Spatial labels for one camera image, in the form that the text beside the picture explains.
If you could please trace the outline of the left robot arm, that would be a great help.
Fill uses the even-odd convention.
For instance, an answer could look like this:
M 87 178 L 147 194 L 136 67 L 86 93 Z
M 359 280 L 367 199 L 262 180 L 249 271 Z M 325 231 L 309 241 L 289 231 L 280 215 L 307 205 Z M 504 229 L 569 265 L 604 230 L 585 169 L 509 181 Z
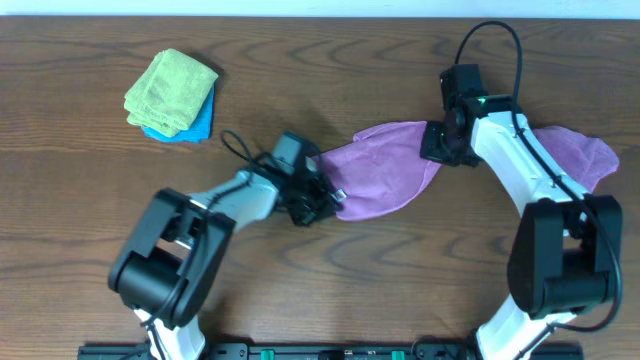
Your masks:
M 152 359 L 197 359 L 206 346 L 198 313 L 231 237 L 275 209 L 297 226 L 333 216 L 346 194 L 320 171 L 245 168 L 207 192 L 166 188 L 151 199 L 108 276 L 151 341 Z

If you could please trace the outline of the purple microfiber cloth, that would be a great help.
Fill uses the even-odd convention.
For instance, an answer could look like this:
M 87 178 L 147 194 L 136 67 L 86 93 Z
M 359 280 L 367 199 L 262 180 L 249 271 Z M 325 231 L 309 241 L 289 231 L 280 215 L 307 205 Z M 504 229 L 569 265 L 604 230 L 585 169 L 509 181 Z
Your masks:
M 390 214 L 417 198 L 440 165 L 420 157 L 426 121 L 388 122 L 361 130 L 317 162 L 346 196 L 336 217 L 362 221 Z

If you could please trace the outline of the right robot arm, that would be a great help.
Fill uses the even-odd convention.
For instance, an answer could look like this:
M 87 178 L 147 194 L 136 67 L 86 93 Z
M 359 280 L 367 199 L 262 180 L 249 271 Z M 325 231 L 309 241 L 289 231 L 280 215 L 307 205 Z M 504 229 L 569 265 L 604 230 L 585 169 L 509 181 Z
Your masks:
M 448 95 L 425 130 L 421 157 L 449 166 L 485 162 L 519 215 L 507 265 L 509 295 L 458 351 L 460 359 L 528 359 L 555 330 L 621 299 L 622 211 L 594 196 L 541 145 L 511 97 Z

